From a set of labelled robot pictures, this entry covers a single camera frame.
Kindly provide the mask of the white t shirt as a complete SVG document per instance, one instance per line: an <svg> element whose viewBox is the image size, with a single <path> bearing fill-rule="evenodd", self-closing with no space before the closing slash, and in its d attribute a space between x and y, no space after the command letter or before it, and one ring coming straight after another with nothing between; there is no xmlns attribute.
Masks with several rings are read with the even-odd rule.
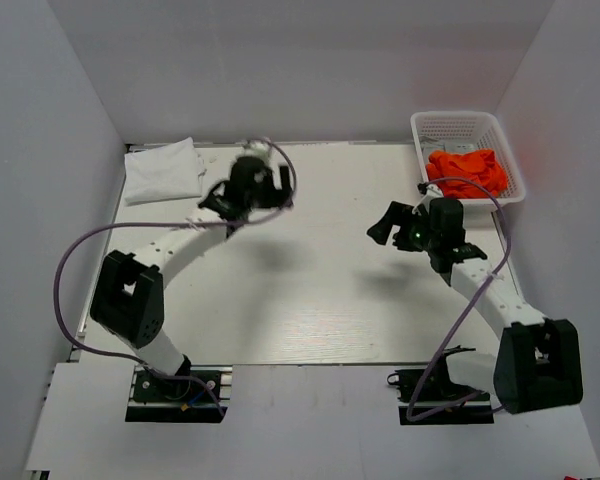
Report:
<svg viewBox="0 0 600 480"><path fill-rule="evenodd" d="M124 157L127 205L199 198L206 166L187 137L176 143L129 152Z"/></svg>

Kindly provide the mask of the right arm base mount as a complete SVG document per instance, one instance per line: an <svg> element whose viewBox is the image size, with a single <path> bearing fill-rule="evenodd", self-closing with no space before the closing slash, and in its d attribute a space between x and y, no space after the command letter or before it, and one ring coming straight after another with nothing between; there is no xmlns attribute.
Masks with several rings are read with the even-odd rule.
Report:
<svg viewBox="0 0 600 480"><path fill-rule="evenodd" d="M420 415L445 403L454 405L445 408L425 419L412 422L407 418L407 409L417 382L424 373L423 368L398 369L387 376L387 385L397 390L400 424L403 426L460 426L491 425L494 412L488 393L481 393L468 401L460 400L474 390L464 385L456 385L432 374L425 382L413 407L413 415Z"/></svg>

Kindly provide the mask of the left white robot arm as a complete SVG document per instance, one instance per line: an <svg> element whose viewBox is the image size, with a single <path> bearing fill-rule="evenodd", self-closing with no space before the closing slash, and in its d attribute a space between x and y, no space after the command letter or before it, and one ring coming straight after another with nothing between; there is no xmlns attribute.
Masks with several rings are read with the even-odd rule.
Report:
<svg viewBox="0 0 600 480"><path fill-rule="evenodd" d="M189 359L164 331L164 292L169 283L239 229L268 222L293 204L297 174L289 159L278 166L280 184L264 157L239 155L229 177L215 183L183 224L128 253L103 260L89 315L157 376L157 387L179 399L191 387Z"/></svg>

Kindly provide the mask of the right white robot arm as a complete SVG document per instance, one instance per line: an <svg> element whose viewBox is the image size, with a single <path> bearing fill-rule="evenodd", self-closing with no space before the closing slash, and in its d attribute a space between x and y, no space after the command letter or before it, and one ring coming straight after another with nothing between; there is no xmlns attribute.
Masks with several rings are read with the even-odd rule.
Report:
<svg viewBox="0 0 600 480"><path fill-rule="evenodd" d="M427 393L457 406L475 393L488 393L510 414L582 401L576 327L547 317L499 276L487 255L467 241L460 201L392 202L367 234L379 245L426 253L433 271L468 300L469 311L479 313L499 341L495 355L444 347L408 388L409 401Z"/></svg>

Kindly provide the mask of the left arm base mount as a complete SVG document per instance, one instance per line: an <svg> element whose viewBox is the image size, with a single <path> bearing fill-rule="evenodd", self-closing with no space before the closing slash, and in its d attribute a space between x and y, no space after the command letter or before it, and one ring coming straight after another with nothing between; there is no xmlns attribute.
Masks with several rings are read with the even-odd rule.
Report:
<svg viewBox="0 0 600 480"><path fill-rule="evenodd" d="M141 367L132 376L125 421L127 423L219 424L224 418L231 395L232 368L204 366L191 374L213 391L220 413L206 389L189 381L180 386L158 379Z"/></svg>

